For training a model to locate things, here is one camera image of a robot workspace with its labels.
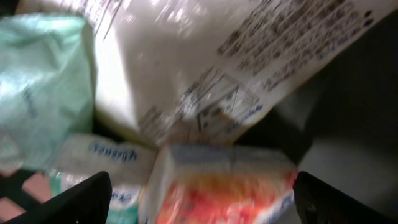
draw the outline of white plastic package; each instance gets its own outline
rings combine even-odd
[[[396,0],[21,0],[96,30],[96,109],[128,139],[230,143]]]
[[[147,224],[265,224],[294,200],[279,151],[175,145],[159,152],[139,211]]]
[[[156,153],[128,143],[77,134],[63,145],[50,171],[53,195],[100,171],[109,173],[112,198],[106,223],[137,223],[139,201],[150,177]]]

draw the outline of crinkled plastic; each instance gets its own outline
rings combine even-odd
[[[272,223],[293,202],[296,175],[280,152],[172,146],[159,153],[140,223]]]
[[[101,136],[76,134],[62,147],[50,171],[54,196],[100,171],[109,173],[112,198],[106,223],[137,223],[139,201],[150,177],[156,153]]]
[[[0,20],[0,169],[44,169],[69,133],[91,131],[92,44],[80,17]]]
[[[98,117],[128,139],[231,143],[396,0],[21,0],[96,31]]]

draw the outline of plastic package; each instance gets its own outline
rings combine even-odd
[[[0,20],[0,170],[44,169],[68,133],[91,131],[92,43],[80,17]]]
[[[150,177],[140,223],[272,223],[293,202],[296,175],[277,151],[165,148]]]
[[[21,0],[19,12],[79,12],[91,22],[97,113],[125,138],[227,144],[397,7],[396,0]]]
[[[155,152],[140,146],[77,134],[68,138],[57,156],[49,174],[50,188],[55,196],[106,171],[113,190],[106,223],[137,223],[139,201],[155,158]]]

